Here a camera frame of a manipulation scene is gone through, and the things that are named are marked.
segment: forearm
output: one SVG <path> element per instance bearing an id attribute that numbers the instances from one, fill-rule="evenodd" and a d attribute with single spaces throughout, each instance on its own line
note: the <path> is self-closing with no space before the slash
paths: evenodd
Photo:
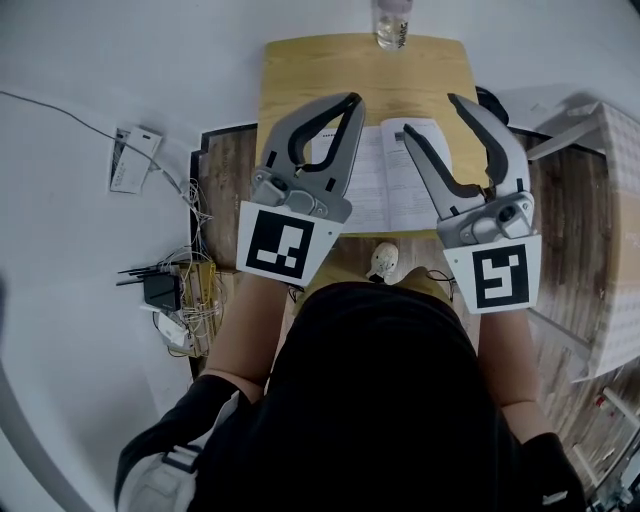
<path id="1" fill-rule="evenodd" d="M 537 402 L 540 377 L 525 310 L 482 316 L 478 361 L 489 391 L 521 443 L 553 432 Z"/>
<path id="2" fill-rule="evenodd" d="M 482 315 L 478 361 L 500 406 L 537 400 L 540 378 L 525 310 Z"/>
<path id="3" fill-rule="evenodd" d="M 286 298 L 286 284 L 246 274 L 225 312 L 205 373 L 231 375 L 264 387 L 278 346 Z"/>

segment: wooden table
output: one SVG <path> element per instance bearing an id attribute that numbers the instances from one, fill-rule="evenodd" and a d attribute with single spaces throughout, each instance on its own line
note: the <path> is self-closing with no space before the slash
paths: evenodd
<path id="1" fill-rule="evenodd" d="M 387 52 L 371 34 L 303 37 L 268 44 L 264 62 L 257 159 L 278 119 L 313 99 L 354 91 L 367 106 L 367 126 L 392 117 L 435 119 L 455 178 L 487 186 L 484 148 L 447 99 L 450 92 L 476 99 L 460 42 L 412 35 L 402 51 Z"/>

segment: plastic bottle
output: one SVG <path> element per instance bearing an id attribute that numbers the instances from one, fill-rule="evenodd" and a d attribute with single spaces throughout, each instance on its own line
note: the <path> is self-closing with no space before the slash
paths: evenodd
<path id="1" fill-rule="evenodd" d="M 385 50 L 400 50 L 407 44 L 409 14 L 413 0 L 377 0 L 376 35 Z"/>

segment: open book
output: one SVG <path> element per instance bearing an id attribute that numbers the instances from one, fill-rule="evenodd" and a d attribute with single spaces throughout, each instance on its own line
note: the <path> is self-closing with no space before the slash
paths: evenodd
<path id="1" fill-rule="evenodd" d="M 387 119 L 362 130 L 349 188 L 353 213 L 344 233 L 435 229 L 438 214 L 403 141 L 409 123 L 424 135 L 451 171 L 449 147 L 433 119 Z M 322 162 L 336 130 L 322 130 L 311 141 L 311 160 Z"/>

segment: shoe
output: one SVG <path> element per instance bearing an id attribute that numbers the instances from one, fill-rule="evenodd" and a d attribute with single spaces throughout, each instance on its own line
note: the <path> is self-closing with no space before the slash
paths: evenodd
<path id="1" fill-rule="evenodd" d="M 386 283 L 398 266 L 398 248 L 388 242 L 381 243 L 371 256 L 371 270 L 367 278 L 374 283 Z"/>

